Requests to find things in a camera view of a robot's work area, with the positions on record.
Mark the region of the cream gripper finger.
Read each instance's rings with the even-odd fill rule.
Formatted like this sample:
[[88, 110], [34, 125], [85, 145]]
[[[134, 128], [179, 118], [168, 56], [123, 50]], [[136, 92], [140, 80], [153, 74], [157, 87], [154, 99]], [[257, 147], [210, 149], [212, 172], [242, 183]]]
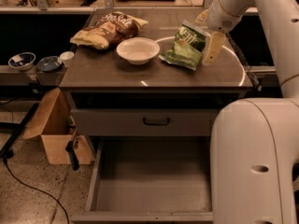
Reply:
[[224, 42], [225, 34], [223, 32], [213, 32], [207, 38], [202, 60], [203, 66], [209, 66], [216, 61]]
[[206, 25], [207, 10], [202, 11], [195, 19], [195, 22], [199, 25]]

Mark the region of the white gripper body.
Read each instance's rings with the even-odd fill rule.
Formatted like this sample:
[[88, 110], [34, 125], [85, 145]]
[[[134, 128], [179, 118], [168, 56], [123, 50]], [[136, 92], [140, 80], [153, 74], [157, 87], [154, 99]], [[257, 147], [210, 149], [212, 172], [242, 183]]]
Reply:
[[207, 27], [212, 31], [228, 33], [241, 21], [242, 5], [235, 0], [215, 0], [207, 12]]

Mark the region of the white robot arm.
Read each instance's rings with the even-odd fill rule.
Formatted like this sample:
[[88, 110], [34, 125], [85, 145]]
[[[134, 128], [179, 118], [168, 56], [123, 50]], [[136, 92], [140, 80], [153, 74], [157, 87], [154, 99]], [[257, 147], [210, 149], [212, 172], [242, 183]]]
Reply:
[[292, 168], [299, 158], [299, 8], [296, 0], [215, 0], [212, 31], [231, 31], [256, 7], [282, 95], [246, 98], [219, 113], [211, 133], [214, 224], [297, 224]]

